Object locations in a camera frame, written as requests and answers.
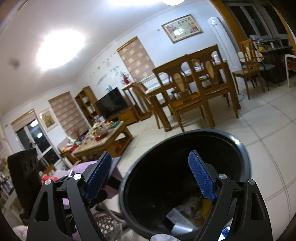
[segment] silver screw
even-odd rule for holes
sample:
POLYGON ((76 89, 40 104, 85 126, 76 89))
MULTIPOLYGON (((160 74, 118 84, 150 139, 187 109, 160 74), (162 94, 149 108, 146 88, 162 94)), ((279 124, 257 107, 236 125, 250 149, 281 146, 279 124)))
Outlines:
POLYGON ((227 176, 223 173, 219 174, 219 178, 222 180, 225 180, 227 178, 227 176))
POLYGON ((77 173, 77 174, 75 174, 75 175, 73 176, 73 178, 74 178, 75 180, 79 180, 81 177, 82 177, 82 175, 81 175, 80 173, 77 173))
POLYGON ((248 183, 251 184, 251 185, 254 185, 255 184, 255 181, 253 179, 249 179, 248 180, 248 183))
POLYGON ((51 184, 51 182, 52 182, 51 179, 47 179, 47 180, 45 180, 44 184, 49 185, 49 184, 51 184))

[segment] black trash can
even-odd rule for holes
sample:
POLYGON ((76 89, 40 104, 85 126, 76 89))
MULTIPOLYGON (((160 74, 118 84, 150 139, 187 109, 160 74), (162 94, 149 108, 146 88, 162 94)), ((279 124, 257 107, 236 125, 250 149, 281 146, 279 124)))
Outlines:
MULTIPOLYGON (((191 195, 200 192, 188 166, 188 154, 196 150, 205 163, 233 180, 250 178, 249 157, 242 143, 220 130, 199 129, 164 140, 144 153, 128 170, 119 194, 119 206, 128 225, 150 239, 158 233, 171 234, 166 215, 191 195)), ((227 221, 233 217, 235 200, 227 221)), ((174 235, 181 241, 198 234, 174 235)))

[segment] white standing air conditioner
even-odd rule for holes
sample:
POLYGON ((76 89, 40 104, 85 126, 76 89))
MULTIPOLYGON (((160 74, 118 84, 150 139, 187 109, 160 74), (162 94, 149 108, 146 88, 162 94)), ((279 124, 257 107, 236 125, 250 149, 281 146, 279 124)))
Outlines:
POLYGON ((207 22, 214 31, 220 46, 222 46, 230 71, 233 72, 242 69, 237 52, 220 19, 217 17, 211 17, 207 22))

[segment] bottle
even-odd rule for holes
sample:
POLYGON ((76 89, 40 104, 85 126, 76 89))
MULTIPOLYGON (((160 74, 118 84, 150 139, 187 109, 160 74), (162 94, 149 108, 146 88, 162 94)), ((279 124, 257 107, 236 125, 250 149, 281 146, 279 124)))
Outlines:
POLYGON ((264 44, 260 40, 257 41, 257 46, 258 46, 258 51, 265 50, 264 44))

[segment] picture frame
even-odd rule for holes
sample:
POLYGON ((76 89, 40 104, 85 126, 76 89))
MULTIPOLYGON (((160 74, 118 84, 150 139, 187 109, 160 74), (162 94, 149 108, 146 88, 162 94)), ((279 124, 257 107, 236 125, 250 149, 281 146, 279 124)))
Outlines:
POLYGON ((58 126, 58 120, 51 108, 47 108, 39 113, 39 119, 42 127, 46 132, 51 131, 53 128, 58 126))
POLYGON ((203 32, 191 14, 165 23, 162 27, 172 43, 179 42, 203 32))

